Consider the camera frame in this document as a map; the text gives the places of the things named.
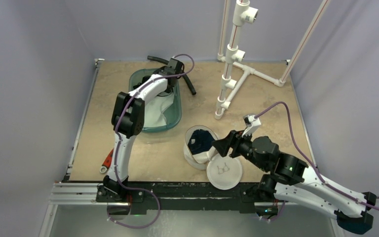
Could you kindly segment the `black garment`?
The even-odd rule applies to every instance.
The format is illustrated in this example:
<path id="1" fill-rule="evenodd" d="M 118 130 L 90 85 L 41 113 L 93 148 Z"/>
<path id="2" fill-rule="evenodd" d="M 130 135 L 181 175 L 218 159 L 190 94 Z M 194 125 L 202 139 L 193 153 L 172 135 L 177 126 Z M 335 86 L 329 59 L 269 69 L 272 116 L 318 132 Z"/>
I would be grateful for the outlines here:
<path id="1" fill-rule="evenodd" d="M 158 95 L 157 95 L 157 97 L 169 97 L 169 96 L 174 96 L 174 88 L 167 88 L 165 91 L 163 91 L 163 92 L 161 92 L 161 93 L 159 93 Z"/>

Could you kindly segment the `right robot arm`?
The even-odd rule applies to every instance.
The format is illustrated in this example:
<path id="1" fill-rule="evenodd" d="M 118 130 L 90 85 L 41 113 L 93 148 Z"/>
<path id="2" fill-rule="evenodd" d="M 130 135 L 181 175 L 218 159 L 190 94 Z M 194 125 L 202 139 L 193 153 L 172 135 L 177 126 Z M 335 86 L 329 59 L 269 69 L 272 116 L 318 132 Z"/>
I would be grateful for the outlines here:
<path id="1" fill-rule="evenodd" d="M 245 191 L 249 196 L 264 201 L 293 202 L 316 210 L 336 220 L 342 229 L 363 235 L 372 226 L 374 218 L 368 204 L 375 205 L 376 195 L 356 192 L 329 179 L 318 177 L 305 161 L 280 151 L 279 146 L 267 136 L 252 139 L 232 130 L 224 139 L 212 142 L 212 146 L 224 157 L 244 157 L 264 171 L 259 184 Z"/>

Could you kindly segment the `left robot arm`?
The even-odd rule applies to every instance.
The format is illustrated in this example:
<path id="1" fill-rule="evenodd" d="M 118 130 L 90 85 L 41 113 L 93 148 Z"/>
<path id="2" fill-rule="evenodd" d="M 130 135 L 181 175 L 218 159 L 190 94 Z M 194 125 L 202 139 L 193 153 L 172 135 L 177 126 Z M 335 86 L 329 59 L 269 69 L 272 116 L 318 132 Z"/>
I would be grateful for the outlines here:
<path id="1" fill-rule="evenodd" d="M 112 125 L 114 148 L 112 163 L 103 179 L 104 191 L 116 202 L 126 199 L 126 187 L 132 146 L 144 127 L 145 105 L 159 94 L 174 88 L 184 74 L 183 62 L 171 58 L 130 92 L 120 92 L 114 104 Z"/>

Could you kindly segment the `pale mint white bra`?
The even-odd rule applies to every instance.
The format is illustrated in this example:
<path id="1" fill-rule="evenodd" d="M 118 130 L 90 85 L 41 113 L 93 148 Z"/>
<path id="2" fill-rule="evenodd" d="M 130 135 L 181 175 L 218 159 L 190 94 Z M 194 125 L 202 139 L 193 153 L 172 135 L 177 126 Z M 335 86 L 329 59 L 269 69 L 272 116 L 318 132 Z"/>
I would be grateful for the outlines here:
<path id="1" fill-rule="evenodd" d="M 144 128 L 161 127 L 167 124 L 164 112 L 173 104 L 174 96 L 156 96 L 145 105 Z"/>

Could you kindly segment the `navy blue lace bra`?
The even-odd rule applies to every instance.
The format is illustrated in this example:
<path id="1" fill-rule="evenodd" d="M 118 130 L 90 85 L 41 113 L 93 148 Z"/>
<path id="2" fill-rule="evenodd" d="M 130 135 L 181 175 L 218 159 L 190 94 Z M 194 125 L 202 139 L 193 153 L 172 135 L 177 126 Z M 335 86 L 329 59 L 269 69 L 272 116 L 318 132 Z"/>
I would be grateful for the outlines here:
<path id="1" fill-rule="evenodd" d="M 213 141 L 216 139 L 213 135 L 203 129 L 195 130 L 189 141 L 187 142 L 187 146 L 192 155 L 197 155 L 203 152 L 207 152 L 211 149 Z"/>

